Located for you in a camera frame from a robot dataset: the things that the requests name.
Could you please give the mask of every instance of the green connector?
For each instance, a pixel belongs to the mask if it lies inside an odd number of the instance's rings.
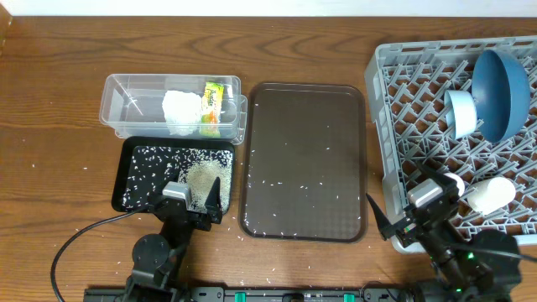
[[[354,302],[354,294],[344,294],[343,295],[343,302]]]
[[[246,302],[246,293],[235,293],[235,302]]]

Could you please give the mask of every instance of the wooden table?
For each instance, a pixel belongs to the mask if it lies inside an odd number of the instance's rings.
[[[537,19],[508,18],[15,18],[0,57],[0,300],[54,301],[49,270],[60,246],[110,206],[123,141],[99,123],[112,73],[236,75],[262,81],[348,84],[383,43],[537,34]],[[380,201],[382,160],[368,116],[368,192]],[[238,162],[243,147],[237,148]],[[237,177],[242,166],[235,167]],[[193,284],[360,288],[433,276],[424,254],[401,255],[369,215],[358,244],[237,237],[238,187],[221,226],[195,232],[181,269]],[[124,285],[133,244],[161,223],[138,215],[76,240],[58,266],[60,289]],[[537,255],[537,247],[522,247]],[[515,301],[535,301],[537,265],[521,266]]]

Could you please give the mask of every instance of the brown plastic tray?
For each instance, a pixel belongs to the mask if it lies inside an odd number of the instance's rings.
[[[252,99],[241,228],[261,238],[360,240],[368,225],[362,93],[263,83]]]

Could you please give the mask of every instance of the white wall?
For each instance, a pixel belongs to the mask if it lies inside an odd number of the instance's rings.
[[[0,0],[13,16],[537,17],[537,0]]]

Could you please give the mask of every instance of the yellow food package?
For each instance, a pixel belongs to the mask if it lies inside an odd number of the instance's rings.
[[[222,98],[224,97],[224,85],[207,82],[205,93],[201,99],[201,122],[218,124],[220,122],[220,110],[222,109]],[[202,126],[200,134],[210,138],[219,138],[218,126]]]

